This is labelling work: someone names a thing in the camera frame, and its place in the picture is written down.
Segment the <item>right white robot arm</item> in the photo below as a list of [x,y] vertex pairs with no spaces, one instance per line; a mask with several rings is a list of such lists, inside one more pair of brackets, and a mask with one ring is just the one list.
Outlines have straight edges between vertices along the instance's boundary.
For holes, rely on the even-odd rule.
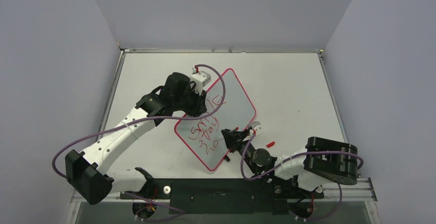
[[241,156],[240,171],[247,181],[290,182],[291,192],[302,197],[327,183],[356,185],[358,170],[364,160],[356,146],[320,137],[309,137],[302,149],[290,155],[272,156],[268,150],[255,148],[253,139],[261,126],[244,130],[221,131],[230,153]]

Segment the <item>pink framed whiteboard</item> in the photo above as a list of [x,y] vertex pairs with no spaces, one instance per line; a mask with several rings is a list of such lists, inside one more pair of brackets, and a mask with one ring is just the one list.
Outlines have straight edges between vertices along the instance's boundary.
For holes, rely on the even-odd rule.
[[206,108],[212,115],[201,120],[181,120],[174,126],[176,135],[209,171],[214,171],[228,153],[221,130],[243,131],[257,114],[256,108],[236,72],[228,68],[222,73],[226,94],[216,80],[207,90]]

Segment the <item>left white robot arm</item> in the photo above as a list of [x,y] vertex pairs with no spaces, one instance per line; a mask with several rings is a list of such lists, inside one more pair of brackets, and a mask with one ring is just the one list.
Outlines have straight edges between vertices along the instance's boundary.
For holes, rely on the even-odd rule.
[[165,117],[176,111],[199,117],[206,113],[210,74],[199,71],[190,76],[179,72],[169,75],[163,86],[144,95],[118,124],[118,130],[109,132],[81,152],[71,150],[65,156],[66,179],[91,205],[101,202],[108,194],[131,191],[140,198],[153,193],[153,183],[145,170],[136,167],[111,172],[110,167],[142,135],[156,128]]

